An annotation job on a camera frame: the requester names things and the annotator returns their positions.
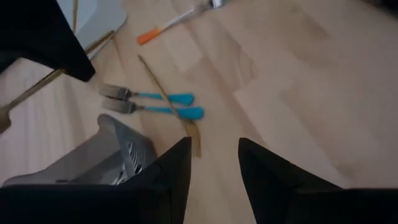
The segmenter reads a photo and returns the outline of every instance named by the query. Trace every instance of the blue handle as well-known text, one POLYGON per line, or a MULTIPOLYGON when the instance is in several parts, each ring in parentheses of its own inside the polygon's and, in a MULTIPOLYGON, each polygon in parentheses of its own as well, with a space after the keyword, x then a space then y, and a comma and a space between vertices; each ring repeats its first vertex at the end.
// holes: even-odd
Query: blue handle
MULTIPOLYGON (((173 111, 168 107, 146 106, 145 110, 173 114, 173 111)), ((204 111, 200 106, 191 108, 176 108, 178 115, 184 119, 196 120, 203 117, 204 111)))
MULTIPOLYGON (((148 97, 153 99, 161 100, 162 96, 157 93, 138 93, 139 96, 148 97)), ((179 103, 181 105, 190 106, 193 103, 193 93, 180 93, 180 94, 169 94, 167 98, 172 103, 179 103)))

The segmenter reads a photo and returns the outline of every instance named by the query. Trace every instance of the wooden floor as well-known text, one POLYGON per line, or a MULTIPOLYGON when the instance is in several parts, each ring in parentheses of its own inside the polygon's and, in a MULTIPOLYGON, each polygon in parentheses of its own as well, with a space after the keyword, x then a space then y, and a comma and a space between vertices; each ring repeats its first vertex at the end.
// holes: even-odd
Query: wooden floor
MULTIPOLYGON (((169 93, 193 91, 205 108, 186 223, 254 223, 240 137, 342 187, 398 187, 396 19, 359 0, 232 0, 136 44, 192 5, 123 1, 128 19, 93 59, 89 83, 64 75, 12 111, 12 128, 0 137, 0 183, 70 152, 97 132, 101 113, 152 138, 158 155, 183 137, 173 116, 100 108, 101 82, 155 90, 141 54, 169 93)), ((0 105, 48 71, 15 63, 0 76, 0 105)))

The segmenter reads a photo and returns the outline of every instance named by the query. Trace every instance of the gray plastic object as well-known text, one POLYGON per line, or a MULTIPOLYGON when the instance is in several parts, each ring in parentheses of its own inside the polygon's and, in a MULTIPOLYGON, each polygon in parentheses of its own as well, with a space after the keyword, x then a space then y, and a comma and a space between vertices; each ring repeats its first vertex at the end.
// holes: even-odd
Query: gray plastic object
POLYGON ((10 178, 21 184, 118 184, 140 173, 157 157, 152 141, 113 117, 98 117, 99 131, 46 169, 10 178))

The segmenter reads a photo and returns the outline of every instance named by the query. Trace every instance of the fork tines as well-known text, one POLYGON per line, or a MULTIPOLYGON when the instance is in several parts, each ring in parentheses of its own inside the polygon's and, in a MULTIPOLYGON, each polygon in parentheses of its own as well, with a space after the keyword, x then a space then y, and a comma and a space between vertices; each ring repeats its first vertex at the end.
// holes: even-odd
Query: fork tines
POLYGON ((131 114, 137 108, 134 102, 114 99, 105 99, 102 103, 102 107, 121 114, 131 114))
POLYGON ((110 84, 102 84, 99 87, 98 93, 108 98, 123 101, 127 101, 127 99, 131 96, 131 91, 128 88, 110 84))

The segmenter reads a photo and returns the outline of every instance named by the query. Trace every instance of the spoon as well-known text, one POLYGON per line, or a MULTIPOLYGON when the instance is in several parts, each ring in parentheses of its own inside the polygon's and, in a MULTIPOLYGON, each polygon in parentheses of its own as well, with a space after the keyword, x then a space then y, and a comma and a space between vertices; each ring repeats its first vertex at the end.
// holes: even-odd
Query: spoon
POLYGON ((172 19, 171 21, 169 21, 162 27, 156 27, 155 29, 152 29, 149 32, 141 34, 140 36, 137 37, 137 43, 139 45, 143 45, 143 44, 147 43, 148 41, 157 37, 163 31, 174 26, 175 24, 177 24, 181 21, 184 21, 185 19, 192 17, 195 14, 199 14, 199 13, 202 13, 202 12, 210 10, 210 9, 217 9, 217 8, 223 6, 225 2, 226 2, 226 0, 209 0, 206 3, 198 4, 193 9, 172 19))

